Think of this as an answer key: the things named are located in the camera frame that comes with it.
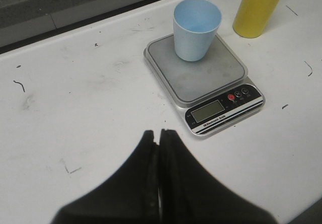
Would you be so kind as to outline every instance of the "blue plastic cup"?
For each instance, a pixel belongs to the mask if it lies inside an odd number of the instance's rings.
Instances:
[[[174,11],[175,51],[186,61],[202,59],[221,22],[218,7],[207,0],[184,0]]]

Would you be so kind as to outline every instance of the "gray floor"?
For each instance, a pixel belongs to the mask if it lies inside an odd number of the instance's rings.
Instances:
[[[143,0],[0,0],[0,47]]]

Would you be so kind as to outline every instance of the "table surface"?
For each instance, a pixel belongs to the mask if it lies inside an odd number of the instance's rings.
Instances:
[[[219,181],[288,223],[322,196],[322,0],[280,0],[263,35],[238,36],[241,0],[210,0],[218,34],[266,97],[197,139],[147,67],[181,0],[162,0],[0,55],[0,222],[49,223],[127,159],[143,132],[175,129]]]

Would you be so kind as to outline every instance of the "lcd display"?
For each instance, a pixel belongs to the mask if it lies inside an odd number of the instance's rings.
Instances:
[[[216,100],[212,103],[209,103],[206,106],[203,106],[195,111],[192,111],[191,114],[197,122],[201,122],[206,118],[213,116],[221,111],[225,110],[222,104]]]

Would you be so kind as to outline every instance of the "stainless steel weighing platform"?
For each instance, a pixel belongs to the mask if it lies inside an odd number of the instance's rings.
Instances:
[[[144,56],[191,132],[209,136],[257,112],[263,94],[246,66],[216,36],[199,61],[180,59],[173,35],[150,42]]]

